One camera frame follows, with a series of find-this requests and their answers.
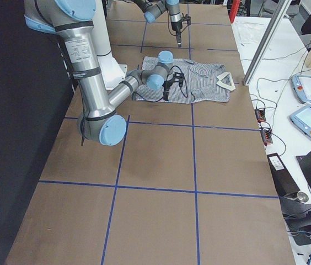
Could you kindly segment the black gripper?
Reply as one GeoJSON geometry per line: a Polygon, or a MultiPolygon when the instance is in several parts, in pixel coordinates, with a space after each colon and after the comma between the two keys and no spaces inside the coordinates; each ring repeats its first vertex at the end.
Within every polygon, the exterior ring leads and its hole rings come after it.
{"type": "Polygon", "coordinates": [[[164,81],[163,83],[163,99],[164,100],[168,100],[168,96],[169,96],[169,92],[170,92],[170,88],[173,85],[173,80],[168,80],[168,81],[164,81]]]}
{"type": "Polygon", "coordinates": [[[176,42],[178,47],[182,47],[182,40],[181,40],[181,29],[183,28],[182,21],[179,20],[177,22],[171,21],[171,28],[174,31],[174,36],[176,36],[176,42]]]}

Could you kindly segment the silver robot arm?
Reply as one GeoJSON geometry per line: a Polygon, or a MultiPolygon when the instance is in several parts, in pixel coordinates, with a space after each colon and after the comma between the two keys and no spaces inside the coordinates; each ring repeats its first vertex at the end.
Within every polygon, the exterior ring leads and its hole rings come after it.
{"type": "Polygon", "coordinates": [[[83,112],[78,119],[82,138],[106,146],[118,144],[125,135],[125,119],[116,108],[141,85],[160,89],[173,76],[173,54],[161,51],[151,70],[133,70],[110,92],[101,66],[112,58],[105,13],[101,1],[25,1],[28,28],[61,37],[78,81],[83,112]]]}
{"type": "Polygon", "coordinates": [[[180,12],[179,1],[166,0],[158,1],[156,4],[148,3],[143,0],[133,1],[143,12],[148,23],[153,23],[163,13],[168,12],[172,31],[175,33],[178,47],[182,47],[181,30],[183,28],[184,16],[180,12]]]}

